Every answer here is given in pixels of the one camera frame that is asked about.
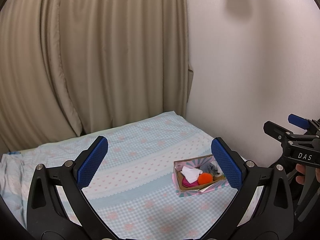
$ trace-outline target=human hand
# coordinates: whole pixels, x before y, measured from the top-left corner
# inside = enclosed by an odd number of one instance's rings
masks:
[[[306,174],[306,167],[305,165],[301,165],[301,164],[297,164],[296,165],[296,170],[300,173],[302,173],[303,175]],[[317,181],[320,183],[320,169],[316,169],[316,178],[317,178]],[[304,184],[304,179],[305,177],[304,176],[297,176],[296,177],[296,181],[299,183],[299,184]]]

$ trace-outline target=pink flower pattern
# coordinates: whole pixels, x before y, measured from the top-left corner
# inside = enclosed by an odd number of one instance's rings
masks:
[[[109,220],[117,220],[118,219],[118,213],[117,212],[111,212],[108,216],[107,219]]]
[[[166,213],[171,213],[172,211],[173,211],[173,206],[172,205],[167,205],[167,206],[165,206],[164,207],[164,212],[166,212]]]
[[[189,232],[188,232],[188,237],[190,237],[190,238],[194,238],[194,237],[196,237],[198,235],[198,231],[197,230],[190,230]]]
[[[172,226],[166,225],[166,226],[160,227],[161,233],[169,233],[171,231],[172,231]]]
[[[134,224],[125,224],[124,225],[124,230],[131,232],[134,229]]]
[[[200,210],[207,210],[210,207],[208,203],[204,203],[201,205]]]
[[[144,204],[144,207],[145,208],[152,208],[154,205],[153,201],[152,200],[147,200]]]

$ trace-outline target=bed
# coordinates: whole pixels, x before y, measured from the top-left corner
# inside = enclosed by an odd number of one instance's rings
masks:
[[[60,166],[66,160],[74,160],[98,135],[108,139],[108,154],[83,192],[120,238],[199,238],[220,217],[237,191],[225,186],[196,196],[176,194],[173,161],[210,154],[213,138],[174,112],[167,112],[122,127],[3,155],[0,193],[24,227],[35,166]],[[240,224],[250,219],[261,190],[257,188]],[[58,187],[58,192],[70,220],[79,223],[62,188]]]

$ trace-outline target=beige curtain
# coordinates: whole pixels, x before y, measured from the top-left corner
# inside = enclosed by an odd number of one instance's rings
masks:
[[[20,150],[165,111],[184,116],[187,24],[186,0],[8,0],[3,141]]]
[[[1,136],[0,136],[0,160],[1,160],[1,155],[3,153],[7,153],[9,151],[9,149],[7,148],[7,146],[5,145],[4,141],[2,140]]]

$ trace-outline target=orange pom pom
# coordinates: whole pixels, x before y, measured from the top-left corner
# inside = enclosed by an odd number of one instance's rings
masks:
[[[207,183],[213,182],[213,176],[209,173],[202,173],[198,177],[198,183],[199,185],[204,185]]]

